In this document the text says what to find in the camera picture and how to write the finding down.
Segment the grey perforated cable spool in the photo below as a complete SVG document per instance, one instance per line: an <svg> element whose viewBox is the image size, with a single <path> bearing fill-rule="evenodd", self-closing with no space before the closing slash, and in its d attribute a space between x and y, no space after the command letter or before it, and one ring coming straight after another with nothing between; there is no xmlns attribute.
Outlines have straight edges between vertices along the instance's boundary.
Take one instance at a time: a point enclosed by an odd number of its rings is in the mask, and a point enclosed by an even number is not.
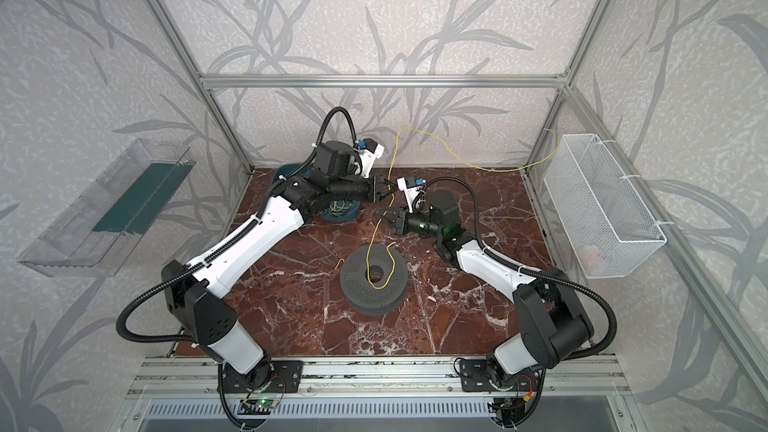
<svg viewBox="0 0 768 432"><path fill-rule="evenodd" d="M359 313L386 315L397 309L407 296L406 260L394 246L363 246L343 263L340 284L346 300Z"/></svg>

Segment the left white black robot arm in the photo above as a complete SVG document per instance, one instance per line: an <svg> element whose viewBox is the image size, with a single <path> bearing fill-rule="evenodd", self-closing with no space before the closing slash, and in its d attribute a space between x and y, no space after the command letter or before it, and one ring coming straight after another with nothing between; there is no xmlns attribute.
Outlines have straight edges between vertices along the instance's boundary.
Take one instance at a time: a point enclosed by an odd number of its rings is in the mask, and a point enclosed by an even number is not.
<svg viewBox="0 0 768 432"><path fill-rule="evenodd" d="M169 262L162 281L133 299L116 321L118 335L135 343L191 342L219 364L242 376L266 366L264 350L239 323L225 297L262 256L336 202L377 203L391 196L391 183L372 172L384 148L373 139L350 144L325 141L336 116L353 122L343 107L324 118L310 156L300 165L306 171L282 176L273 183L257 213L212 249L189 262ZM128 328L130 315L153 296L165 296L169 312L185 331L176 335L143 335Z"/></svg>

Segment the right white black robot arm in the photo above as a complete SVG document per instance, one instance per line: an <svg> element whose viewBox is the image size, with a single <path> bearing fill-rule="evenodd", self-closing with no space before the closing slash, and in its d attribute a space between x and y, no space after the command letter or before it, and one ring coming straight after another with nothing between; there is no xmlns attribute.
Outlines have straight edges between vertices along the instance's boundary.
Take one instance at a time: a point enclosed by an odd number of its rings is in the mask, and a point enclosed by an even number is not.
<svg viewBox="0 0 768 432"><path fill-rule="evenodd" d="M463 227L459 205L450 192L427 194L441 182L458 184L470 194L478 226L474 190L452 177L398 179L395 186L406 204L385 209L381 218L399 236L432 238L434 250L444 262L484 281L512 302L518 333L487 354L493 381L501 383L526 369L552 369L563 361L590 357L613 343L618 320L607 300L569 280L558 268L529 267L488 246L479 231Z"/></svg>

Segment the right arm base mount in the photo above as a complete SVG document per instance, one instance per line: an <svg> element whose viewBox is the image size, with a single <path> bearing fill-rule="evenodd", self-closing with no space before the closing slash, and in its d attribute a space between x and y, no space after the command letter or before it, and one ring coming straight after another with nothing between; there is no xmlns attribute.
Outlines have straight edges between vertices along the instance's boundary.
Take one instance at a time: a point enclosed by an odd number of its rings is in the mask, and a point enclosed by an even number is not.
<svg viewBox="0 0 768 432"><path fill-rule="evenodd" d="M539 390L542 379L539 370L524 368L512 374L487 359L457 358L454 371L464 392L531 393Z"/></svg>

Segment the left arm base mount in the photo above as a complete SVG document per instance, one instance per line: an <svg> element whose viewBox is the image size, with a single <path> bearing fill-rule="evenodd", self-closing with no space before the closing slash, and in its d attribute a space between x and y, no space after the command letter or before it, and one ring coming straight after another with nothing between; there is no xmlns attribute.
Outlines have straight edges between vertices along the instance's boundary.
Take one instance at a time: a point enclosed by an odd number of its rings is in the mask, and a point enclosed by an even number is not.
<svg viewBox="0 0 768 432"><path fill-rule="evenodd" d="M225 394L296 393L304 363L300 360L263 359L250 372L241 374L230 364L223 363L217 390Z"/></svg>

